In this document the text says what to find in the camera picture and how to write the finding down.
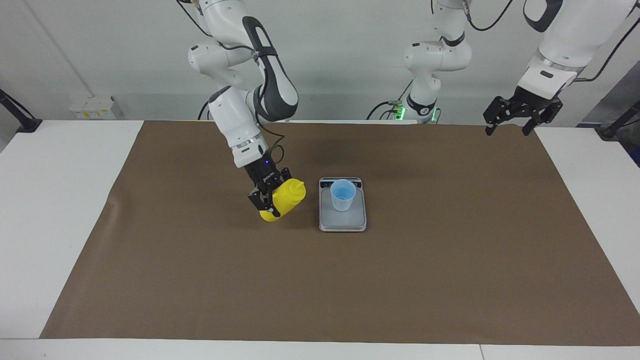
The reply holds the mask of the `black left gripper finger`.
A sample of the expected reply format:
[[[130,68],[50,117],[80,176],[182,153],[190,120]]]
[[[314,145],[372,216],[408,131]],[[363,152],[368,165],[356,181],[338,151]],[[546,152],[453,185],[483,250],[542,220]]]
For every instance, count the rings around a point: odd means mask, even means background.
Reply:
[[[525,116],[528,117],[528,121],[522,127],[523,135],[529,136],[536,127],[551,123],[562,108],[563,102],[560,99],[553,99],[550,104],[542,110],[531,107],[526,109]]]
[[[483,112],[483,119],[486,123],[485,133],[492,136],[499,125],[512,119],[510,112],[510,101],[502,96],[496,96]]]

